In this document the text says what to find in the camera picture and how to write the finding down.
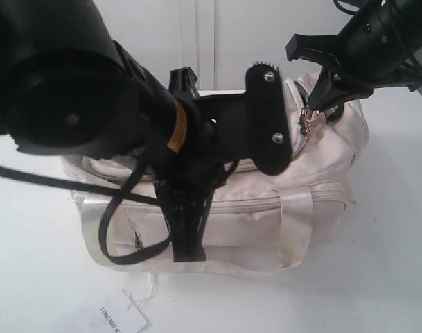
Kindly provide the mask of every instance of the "white bag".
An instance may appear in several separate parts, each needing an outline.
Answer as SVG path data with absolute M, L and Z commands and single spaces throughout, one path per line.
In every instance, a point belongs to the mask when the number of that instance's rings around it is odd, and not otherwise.
M 318 74 L 310 74 L 298 82 L 309 93 L 317 79 Z M 306 139 L 300 134 L 301 95 L 294 81 L 287 79 L 283 86 L 294 147 L 289 168 L 271 177 L 256 171 L 246 160 L 227 185 L 216 191 L 203 239 L 206 262 L 174 263 L 170 247 L 160 256 L 135 265 L 137 268 L 234 275 L 274 273 L 300 264 L 310 243 L 333 239 L 353 205 L 347 172 L 369 138 L 362 108 L 359 101 L 347 103 L 343 117 L 334 123 L 327 123 L 321 114 Z M 65 167 L 74 178 L 110 187 L 118 187 L 113 182 L 130 175 L 129 169 L 113 162 L 86 157 L 66 158 Z M 150 179 L 134 192 L 155 195 Z M 100 265 L 118 268 L 101 253 L 98 244 L 98 225 L 109 199 L 77 192 L 73 197 L 89 254 Z M 107 245 L 111 255 L 124 255 L 167 236 L 158 207 L 124 202 L 111 221 Z

